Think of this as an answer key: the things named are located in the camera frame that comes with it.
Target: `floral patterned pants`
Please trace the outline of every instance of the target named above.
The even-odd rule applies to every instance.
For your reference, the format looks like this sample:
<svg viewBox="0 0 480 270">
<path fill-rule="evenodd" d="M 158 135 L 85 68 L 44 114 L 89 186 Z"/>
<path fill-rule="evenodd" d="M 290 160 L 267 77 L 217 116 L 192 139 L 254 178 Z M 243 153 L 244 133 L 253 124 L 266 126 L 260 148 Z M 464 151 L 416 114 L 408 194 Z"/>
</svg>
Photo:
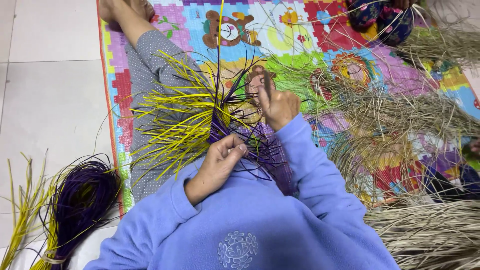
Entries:
<svg viewBox="0 0 480 270">
<path fill-rule="evenodd" d="M 375 22 L 379 39 L 386 45 L 396 46 L 410 35 L 413 29 L 413 11 L 395 9 L 392 1 L 346 0 L 350 21 L 354 28 L 367 29 Z"/>
</svg>

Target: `white tile floor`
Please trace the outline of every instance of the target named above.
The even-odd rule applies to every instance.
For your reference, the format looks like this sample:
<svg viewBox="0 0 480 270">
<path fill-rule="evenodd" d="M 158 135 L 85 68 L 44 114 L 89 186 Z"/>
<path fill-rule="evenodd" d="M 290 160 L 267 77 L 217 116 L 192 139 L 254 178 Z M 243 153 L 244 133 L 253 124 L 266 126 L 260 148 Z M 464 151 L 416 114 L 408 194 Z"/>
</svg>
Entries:
<svg viewBox="0 0 480 270">
<path fill-rule="evenodd" d="M 473 2 L 457 5 L 458 12 L 470 14 L 480 26 L 480 12 L 474 12 L 479 5 L 463 1 Z M 479 91 L 478 76 L 466 74 Z M 35 175 L 47 149 L 47 174 L 92 154 L 95 142 L 96 153 L 111 156 L 109 127 L 102 126 L 106 116 L 96 1 L 0 0 L 0 196 L 10 197 L 6 159 L 11 159 L 15 185 L 25 182 L 20 152 L 33 158 Z M 0 258 L 11 236 L 10 212 L 10 203 L 0 199 Z M 95 259 L 115 225 L 94 232 L 71 268 L 81 270 Z M 30 247 L 38 250 L 42 244 Z M 29 269 L 35 257 L 23 251 L 13 269 Z"/>
</svg>

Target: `foot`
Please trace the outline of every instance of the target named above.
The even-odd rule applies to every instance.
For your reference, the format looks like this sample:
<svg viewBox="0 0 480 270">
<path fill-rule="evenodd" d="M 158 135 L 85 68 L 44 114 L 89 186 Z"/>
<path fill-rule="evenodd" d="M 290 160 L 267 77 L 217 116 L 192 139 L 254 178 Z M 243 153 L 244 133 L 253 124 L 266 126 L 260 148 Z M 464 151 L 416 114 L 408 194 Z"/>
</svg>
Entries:
<svg viewBox="0 0 480 270">
<path fill-rule="evenodd" d="M 100 0 L 98 4 L 100 18 L 111 26 L 118 25 L 115 18 L 115 9 L 119 4 L 124 4 L 122 1 L 148 22 L 155 15 L 153 6 L 148 0 Z"/>
</svg>

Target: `blue fleece sweater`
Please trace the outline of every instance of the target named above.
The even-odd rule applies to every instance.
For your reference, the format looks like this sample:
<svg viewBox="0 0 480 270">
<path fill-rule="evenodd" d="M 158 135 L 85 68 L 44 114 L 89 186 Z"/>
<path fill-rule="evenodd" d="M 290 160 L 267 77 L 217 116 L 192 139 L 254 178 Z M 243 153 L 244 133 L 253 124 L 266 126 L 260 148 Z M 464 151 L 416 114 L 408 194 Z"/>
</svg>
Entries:
<svg viewBox="0 0 480 270">
<path fill-rule="evenodd" d="M 242 171 L 256 167 L 242 160 L 220 190 L 193 207 L 184 184 L 200 160 L 130 210 L 85 269 L 399 269 L 363 222 L 366 208 L 345 191 L 340 172 L 311 133 L 301 114 L 276 133 L 299 199 Z"/>
</svg>

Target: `colorful floor mat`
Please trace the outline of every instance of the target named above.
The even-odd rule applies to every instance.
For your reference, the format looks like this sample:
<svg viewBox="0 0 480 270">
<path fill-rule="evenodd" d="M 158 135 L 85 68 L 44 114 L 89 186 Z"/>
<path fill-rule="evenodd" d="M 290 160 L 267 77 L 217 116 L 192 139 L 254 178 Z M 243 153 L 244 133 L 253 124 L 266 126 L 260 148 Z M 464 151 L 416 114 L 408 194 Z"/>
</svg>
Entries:
<svg viewBox="0 0 480 270">
<path fill-rule="evenodd" d="M 211 59 L 215 58 L 216 40 L 209 35 L 212 26 L 220 12 L 221 0 L 150 0 L 156 15 L 152 24 L 167 38 L 185 51 L 195 51 Z M 245 58 L 261 56 L 264 53 L 275 54 L 285 63 L 295 62 L 298 58 L 315 50 L 321 51 L 319 66 L 331 68 L 331 63 L 344 61 L 346 76 L 363 81 L 365 84 L 381 84 L 380 87 L 388 93 L 395 93 L 399 89 L 412 89 L 415 94 L 422 92 L 422 87 L 416 85 L 412 78 L 417 77 L 417 71 L 400 60 L 395 54 L 383 47 L 369 47 L 367 40 L 375 36 L 376 30 L 366 33 L 355 32 L 349 25 L 347 16 L 341 15 L 346 11 L 342 0 L 225 0 L 222 24 L 222 65 L 231 69 L 244 66 Z M 334 15 L 341 15 L 336 19 L 328 19 Z M 321 22 L 308 23 L 323 19 Z M 306 22 L 302 25 L 292 23 Z M 130 163 L 130 145 L 132 142 L 132 113 L 129 111 L 132 99 L 130 72 L 124 47 L 127 40 L 122 33 L 112 32 L 108 25 L 99 19 L 102 61 L 105 74 L 105 91 L 110 115 L 110 131 L 115 163 L 120 167 L 121 177 L 125 186 L 121 194 L 121 213 L 129 211 L 134 206 L 130 192 L 130 171 L 125 166 Z M 279 35 L 294 37 L 286 40 Z M 243 42 L 232 42 L 240 39 Z M 304 50 L 302 54 L 294 53 L 295 47 L 300 44 Z M 205 58 L 198 54 L 191 54 L 196 60 Z M 368 67 L 361 72 L 358 67 Z M 469 114 L 480 119 L 480 106 L 470 84 L 459 69 L 450 69 L 448 72 L 431 71 L 432 78 L 441 85 L 442 90 L 454 98 L 460 107 Z M 321 91 L 312 86 L 307 91 Z M 328 146 L 327 136 L 340 131 L 338 123 L 333 118 L 325 117 L 312 122 L 312 138 L 318 147 Z M 428 139 L 415 138 L 412 141 L 425 147 L 430 144 Z M 444 174 L 453 174 L 455 168 L 449 166 L 448 146 L 445 148 L 445 165 L 437 166 Z M 431 159 L 428 154 L 419 156 L 419 162 Z M 395 168 L 385 168 L 386 175 L 394 175 Z M 373 173 L 370 177 L 380 177 L 382 172 Z M 395 185 L 395 179 L 383 181 L 385 186 L 375 188 L 389 189 Z"/>
</svg>

